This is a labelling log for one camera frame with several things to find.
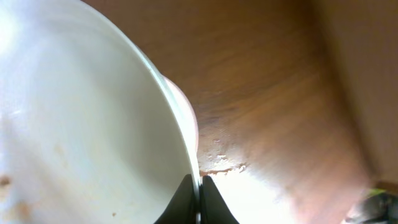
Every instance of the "brown stain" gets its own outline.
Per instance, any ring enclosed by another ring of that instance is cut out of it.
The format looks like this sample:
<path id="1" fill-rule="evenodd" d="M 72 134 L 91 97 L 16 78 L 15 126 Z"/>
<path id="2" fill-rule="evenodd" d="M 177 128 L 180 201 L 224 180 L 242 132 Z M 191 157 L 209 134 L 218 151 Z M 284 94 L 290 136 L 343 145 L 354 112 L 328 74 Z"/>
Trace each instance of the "brown stain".
<path id="1" fill-rule="evenodd" d="M 62 166 L 67 169 L 69 165 L 68 165 L 68 161 L 65 158 L 64 148 L 60 144 L 56 144 L 54 146 L 54 152 L 59 156 L 59 158 L 61 158 Z"/>
<path id="2" fill-rule="evenodd" d="M 6 200 L 11 188 L 11 179 L 8 176 L 0 177 L 0 202 Z"/>
<path id="3" fill-rule="evenodd" d="M 4 222 L 11 222 L 20 220 L 23 222 L 30 221 L 30 207 L 25 202 L 19 202 L 15 206 L 11 207 L 10 209 L 6 210 L 2 215 L 1 218 Z"/>

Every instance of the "plate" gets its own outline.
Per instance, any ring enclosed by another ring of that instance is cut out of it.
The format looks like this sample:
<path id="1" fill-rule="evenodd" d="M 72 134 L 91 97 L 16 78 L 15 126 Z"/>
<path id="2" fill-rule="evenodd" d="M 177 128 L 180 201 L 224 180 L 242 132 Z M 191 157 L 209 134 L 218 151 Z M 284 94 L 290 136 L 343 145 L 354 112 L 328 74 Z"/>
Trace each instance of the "plate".
<path id="1" fill-rule="evenodd" d="M 198 189 L 192 123 L 115 25 L 74 0 L 0 8 L 1 223 L 153 223 L 185 174 Z"/>

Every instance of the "wood grain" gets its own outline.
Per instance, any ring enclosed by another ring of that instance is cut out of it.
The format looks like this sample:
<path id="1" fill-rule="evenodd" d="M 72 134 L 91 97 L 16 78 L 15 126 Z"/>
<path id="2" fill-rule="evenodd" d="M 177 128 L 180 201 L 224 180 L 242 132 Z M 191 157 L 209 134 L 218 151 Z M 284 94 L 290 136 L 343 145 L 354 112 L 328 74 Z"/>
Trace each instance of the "wood grain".
<path id="1" fill-rule="evenodd" d="M 398 2 L 314 1 L 381 182 L 398 185 Z"/>
<path id="2" fill-rule="evenodd" d="M 359 200 L 369 175 L 307 2 L 86 2 L 187 95 L 202 174 L 241 223 L 339 223 Z"/>

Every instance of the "green object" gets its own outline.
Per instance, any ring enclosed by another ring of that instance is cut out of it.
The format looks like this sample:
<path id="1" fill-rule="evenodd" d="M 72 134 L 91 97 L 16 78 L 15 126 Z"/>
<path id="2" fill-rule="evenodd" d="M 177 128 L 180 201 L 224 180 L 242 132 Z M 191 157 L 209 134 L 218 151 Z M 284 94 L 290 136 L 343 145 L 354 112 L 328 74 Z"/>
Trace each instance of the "green object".
<path id="1" fill-rule="evenodd" d="M 368 197 L 373 197 L 382 193 L 386 193 L 386 190 L 383 189 L 371 189 L 368 193 Z"/>

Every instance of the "black object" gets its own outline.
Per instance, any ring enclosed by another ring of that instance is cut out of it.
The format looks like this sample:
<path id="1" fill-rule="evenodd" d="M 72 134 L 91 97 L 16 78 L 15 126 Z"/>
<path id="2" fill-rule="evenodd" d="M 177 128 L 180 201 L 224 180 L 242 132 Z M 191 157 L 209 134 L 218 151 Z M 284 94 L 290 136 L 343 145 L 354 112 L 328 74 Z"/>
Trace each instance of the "black object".
<path id="1" fill-rule="evenodd" d="M 197 205 L 193 192 L 192 177 L 187 174 L 155 224 L 194 224 L 198 213 L 200 213 L 202 224 L 238 224 L 211 177 L 203 177 L 203 184 L 199 188 L 199 193 L 200 203 Z"/>
<path id="2" fill-rule="evenodd" d="M 398 197 L 381 193 L 357 204 L 346 218 L 350 224 L 398 224 Z"/>

